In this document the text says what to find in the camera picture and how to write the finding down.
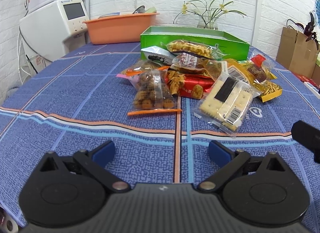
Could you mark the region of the clear pack of crackers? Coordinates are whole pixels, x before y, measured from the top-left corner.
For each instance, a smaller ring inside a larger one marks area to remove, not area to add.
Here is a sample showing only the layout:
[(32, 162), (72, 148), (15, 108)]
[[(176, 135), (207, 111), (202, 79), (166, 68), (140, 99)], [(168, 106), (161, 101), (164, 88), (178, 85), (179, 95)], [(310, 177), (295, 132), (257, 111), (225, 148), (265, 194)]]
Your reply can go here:
[(234, 135), (242, 126), (253, 99), (259, 95), (250, 84), (222, 73), (193, 113), (196, 118)]

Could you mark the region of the yellow snack bag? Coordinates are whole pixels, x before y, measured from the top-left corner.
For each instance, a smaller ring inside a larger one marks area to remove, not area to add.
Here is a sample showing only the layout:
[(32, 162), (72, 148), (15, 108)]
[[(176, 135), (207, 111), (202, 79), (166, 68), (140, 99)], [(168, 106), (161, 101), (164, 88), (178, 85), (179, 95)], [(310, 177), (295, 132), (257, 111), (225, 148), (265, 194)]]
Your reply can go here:
[(248, 72), (243, 63), (239, 63), (234, 59), (226, 59), (228, 65), (228, 74), (240, 81), (250, 84), (255, 89), (260, 91), (259, 98), (261, 101), (267, 102), (282, 94), (283, 89), (280, 85), (272, 82), (272, 80), (265, 81), (264, 83), (257, 83), (254, 80), (254, 76)]

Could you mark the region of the red nut snack packet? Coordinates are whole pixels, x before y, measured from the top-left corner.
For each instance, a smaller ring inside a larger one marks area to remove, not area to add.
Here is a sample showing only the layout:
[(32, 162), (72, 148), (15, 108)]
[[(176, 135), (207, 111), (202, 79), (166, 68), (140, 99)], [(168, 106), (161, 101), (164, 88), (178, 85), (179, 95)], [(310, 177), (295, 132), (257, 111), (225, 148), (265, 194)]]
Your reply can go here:
[(200, 100), (208, 93), (214, 80), (210, 77), (196, 74), (182, 74), (175, 70), (169, 70), (166, 83), (172, 96), (180, 96)]

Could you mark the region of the clear pack with red label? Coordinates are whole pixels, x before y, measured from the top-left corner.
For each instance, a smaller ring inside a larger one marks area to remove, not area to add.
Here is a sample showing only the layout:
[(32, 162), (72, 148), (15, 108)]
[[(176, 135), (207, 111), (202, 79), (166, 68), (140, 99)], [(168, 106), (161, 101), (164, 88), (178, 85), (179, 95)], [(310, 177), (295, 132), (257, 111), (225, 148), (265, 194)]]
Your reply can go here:
[(275, 61), (269, 59), (256, 48), (252, 51), (249, 60), (243, 63), (243, 66), (254, 76), (254, 80), (257, 83), (264, 83), (265, 81), (277, 79), (277, 77), (272, 74), (272, 70), (276, 66)]

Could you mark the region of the clear bag of brown balls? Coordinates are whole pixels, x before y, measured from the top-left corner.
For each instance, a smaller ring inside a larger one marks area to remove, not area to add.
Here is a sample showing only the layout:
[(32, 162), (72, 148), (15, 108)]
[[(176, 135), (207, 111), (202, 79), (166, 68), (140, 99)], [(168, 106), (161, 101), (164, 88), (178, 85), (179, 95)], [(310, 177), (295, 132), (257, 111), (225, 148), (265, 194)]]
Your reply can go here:
[(155, 69), (138, 75), (138, 89), (128, 116), (181, 112), (165, 82), (166, 76), (167, 69)]

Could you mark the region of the white silver snack packet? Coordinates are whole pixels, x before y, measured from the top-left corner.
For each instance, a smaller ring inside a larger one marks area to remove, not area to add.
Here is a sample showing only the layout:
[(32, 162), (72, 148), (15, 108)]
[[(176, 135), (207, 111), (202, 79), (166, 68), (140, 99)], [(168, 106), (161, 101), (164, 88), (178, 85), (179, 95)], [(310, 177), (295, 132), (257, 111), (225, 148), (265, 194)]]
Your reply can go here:
[(172, 54), (168, 50), (158, 46), (150, 46), (150, 47), (142, 48), (141, 52), (145, 55), (146, 59), (154, 62), (160, 62), (165, 65), (171, 65), (172, 61), (176, 57), (174, 54)]

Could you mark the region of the clear bag of yellow crisps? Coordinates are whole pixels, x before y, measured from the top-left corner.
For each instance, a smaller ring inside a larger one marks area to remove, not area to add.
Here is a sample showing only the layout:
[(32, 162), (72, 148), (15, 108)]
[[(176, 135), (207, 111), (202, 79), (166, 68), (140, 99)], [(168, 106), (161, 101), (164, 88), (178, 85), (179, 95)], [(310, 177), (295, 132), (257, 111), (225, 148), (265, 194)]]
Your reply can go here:
[(187, 53), (200, 58), (222, 60), (226, 56), (218, 46), (187, 40), (174, 40), (167, 43), (165, 47), (173, 54)]

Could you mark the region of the pink edged snack packet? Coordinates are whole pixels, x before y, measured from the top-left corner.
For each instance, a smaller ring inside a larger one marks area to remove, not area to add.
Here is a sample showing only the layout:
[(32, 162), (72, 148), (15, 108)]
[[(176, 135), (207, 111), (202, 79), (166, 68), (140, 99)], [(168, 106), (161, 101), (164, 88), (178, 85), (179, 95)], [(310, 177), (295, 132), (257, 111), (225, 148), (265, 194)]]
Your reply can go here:
[(163, 65), (157, 62), (148, 61), (148, 60), (139, 60), (135, 64), (131, 65), (130, 67), (122, 70), (121, 73), (117, 74), (116, 77), (123, 78), (128, 81), (136, 88), (139, 88), (139, 75), (152, 71), (152, 70), (167, 70), (169, 68), (168, 65)]

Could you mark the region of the red booklet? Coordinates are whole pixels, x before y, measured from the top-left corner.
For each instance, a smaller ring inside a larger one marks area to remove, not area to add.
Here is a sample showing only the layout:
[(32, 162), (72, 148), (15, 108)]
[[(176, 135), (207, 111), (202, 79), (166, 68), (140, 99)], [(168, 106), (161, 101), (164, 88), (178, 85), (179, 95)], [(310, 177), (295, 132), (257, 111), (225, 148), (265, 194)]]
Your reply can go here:
[(314, 80), (312, 80), (311, 78), (308, 78), (306, 76), (303, 76), (303, 75), (300, 75), (300, 74), (297, 74), (297, 73), (293, 73), (301, 82), (308, 82), (310, 84), (312, 84), (317, 90), (319, 90), (319, 85), (317, 85), (315, 83)]

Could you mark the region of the blue patterned tablecloth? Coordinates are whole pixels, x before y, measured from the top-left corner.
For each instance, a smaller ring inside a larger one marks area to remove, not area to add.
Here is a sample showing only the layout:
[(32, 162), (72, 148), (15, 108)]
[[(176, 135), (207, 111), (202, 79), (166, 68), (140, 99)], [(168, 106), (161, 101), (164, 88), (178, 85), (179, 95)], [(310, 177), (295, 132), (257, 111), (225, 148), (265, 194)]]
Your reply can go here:
[(276, 65), (281, 96), (255, 98), (238, 134), (228, 136), (196, 118), (198, 102), (189, 98), (178, 99), (177, 114), (129, 117), (136, 91), (118, 74), (139, 56), (137, 43), (85, 45), (1, 105), (1, 206), (18, 225), (25, 225), (18, 196), (46, 152), (67, 156), (112, 140), (116, 156), (106, 168), (129, 184), (198, 184), (217, 169), (208, 156), (217, 140), (252, 155), (279, 153), (310, 194), (305, 226), (319, 232), (319, 164), (291, 137), (299, 120), (319, 127), (319, 99), (294, 74)]

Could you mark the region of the brown paper bag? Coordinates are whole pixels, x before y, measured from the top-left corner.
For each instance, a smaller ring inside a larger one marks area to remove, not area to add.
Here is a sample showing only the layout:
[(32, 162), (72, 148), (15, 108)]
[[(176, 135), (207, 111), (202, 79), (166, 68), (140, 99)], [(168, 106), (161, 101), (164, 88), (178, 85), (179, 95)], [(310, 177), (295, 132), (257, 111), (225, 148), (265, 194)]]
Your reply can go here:
[(276, 62), (291, 72), (311, 78), (319, 50), (314, 40), (303, 33), (283, 27)]

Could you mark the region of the dark red leafed plant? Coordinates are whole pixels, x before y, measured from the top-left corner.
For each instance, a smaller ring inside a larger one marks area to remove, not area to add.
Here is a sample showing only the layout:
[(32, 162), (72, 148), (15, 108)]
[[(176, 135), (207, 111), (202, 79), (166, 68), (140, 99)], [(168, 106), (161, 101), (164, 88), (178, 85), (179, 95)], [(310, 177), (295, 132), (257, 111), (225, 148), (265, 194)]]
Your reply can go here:
[(313, 40), (316, 44), (316, 48), (317, 50), (319, 50), (319, 41), (317, 40), (317, 32), (315, 31), (315, 27), (316, 27), (316, 19), (314, 16), (313, 12), (309, 12), (310, 15), (310, 21), (306, 24), (303, 25), (299, 22), (295, 22), (292, 19), (287, 19), (286, 21), (286, 27), (287, 28), (291, 28), (294, 29), (289, 22), (292, 22), (295, 26), (297, 26), (302, 33), (306, 36), (306, 42)]

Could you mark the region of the green cardboard box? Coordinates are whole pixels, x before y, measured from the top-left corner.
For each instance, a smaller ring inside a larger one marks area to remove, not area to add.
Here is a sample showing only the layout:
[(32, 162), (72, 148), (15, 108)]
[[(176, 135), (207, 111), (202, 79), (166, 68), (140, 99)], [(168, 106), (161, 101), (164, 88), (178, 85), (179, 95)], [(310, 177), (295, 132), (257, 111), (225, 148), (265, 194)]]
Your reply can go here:
[(158, 46), (175, 40), (187, 40), (206, 45), (217, 45), (227, 58), (245, 61), (249, 53), (249, 43), (224, 31), (183, 26), (151, 26), (140, 35), (140, 48)]

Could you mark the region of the blue paper fan decoration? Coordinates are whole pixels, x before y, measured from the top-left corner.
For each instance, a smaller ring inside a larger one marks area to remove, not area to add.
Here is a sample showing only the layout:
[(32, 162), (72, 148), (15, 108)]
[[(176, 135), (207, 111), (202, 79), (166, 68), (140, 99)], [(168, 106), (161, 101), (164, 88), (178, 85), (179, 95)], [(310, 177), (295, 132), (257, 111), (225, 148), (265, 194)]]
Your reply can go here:
[(315, 0), (314, 9), (312, 11), (313, 17), (315, 19), (315, 25), (319, 27), (320, 25), (320, 0)]

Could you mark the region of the orange plastic basin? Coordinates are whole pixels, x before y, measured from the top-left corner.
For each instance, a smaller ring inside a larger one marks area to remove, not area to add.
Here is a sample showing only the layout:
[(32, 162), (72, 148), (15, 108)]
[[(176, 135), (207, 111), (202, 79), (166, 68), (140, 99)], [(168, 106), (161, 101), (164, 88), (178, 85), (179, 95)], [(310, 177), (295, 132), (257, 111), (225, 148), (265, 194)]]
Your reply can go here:
[(85, 21), (94, 45), (138, 42), (140, 35), (155, 24), (158, 13), (123, 14)]

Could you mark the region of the white machine with screen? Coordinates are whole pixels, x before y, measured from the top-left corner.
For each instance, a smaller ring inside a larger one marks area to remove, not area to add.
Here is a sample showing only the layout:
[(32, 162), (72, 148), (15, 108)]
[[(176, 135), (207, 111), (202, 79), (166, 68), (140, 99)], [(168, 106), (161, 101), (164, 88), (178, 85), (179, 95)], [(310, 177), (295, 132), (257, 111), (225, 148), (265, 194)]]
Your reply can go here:
[(86, 44), (83, 0), (56, 0), (20, 20), (22, 44), (28, 59), (53, 62)]

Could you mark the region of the orchid plant in glass vase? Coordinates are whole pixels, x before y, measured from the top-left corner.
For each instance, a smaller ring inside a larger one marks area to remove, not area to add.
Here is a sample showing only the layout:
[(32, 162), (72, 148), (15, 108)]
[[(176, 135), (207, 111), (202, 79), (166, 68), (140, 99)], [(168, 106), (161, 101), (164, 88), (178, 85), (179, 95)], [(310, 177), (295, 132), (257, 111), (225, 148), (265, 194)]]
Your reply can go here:
[(225, 2), (222, 0), (216, 3), (217, 0), (208, 2), (207, 0), (188, 0), (184, 1), (181, 11), (174, 17), (172, 23), (178, 24), (178, 21), (190, 15), (195, 15), (199, 18), (198, 28), (217, 29), (217, 20), (227, 14), (237, 14), (243, 18), (246, 13), (238, 9), (230, 9), (229, 7), (234, 1)]

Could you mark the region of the steel bowl in basin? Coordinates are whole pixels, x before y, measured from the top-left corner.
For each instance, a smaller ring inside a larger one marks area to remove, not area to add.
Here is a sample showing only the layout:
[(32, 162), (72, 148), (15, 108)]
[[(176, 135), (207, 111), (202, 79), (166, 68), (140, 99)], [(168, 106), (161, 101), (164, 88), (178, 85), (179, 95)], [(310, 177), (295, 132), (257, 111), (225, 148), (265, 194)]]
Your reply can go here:
[(146, 10), (145, 10), (145, 6), (142, 5), (142, 6), (139, 6), (134, 12), (133, 14), (142, 14), (142, 13), (145, 13)]

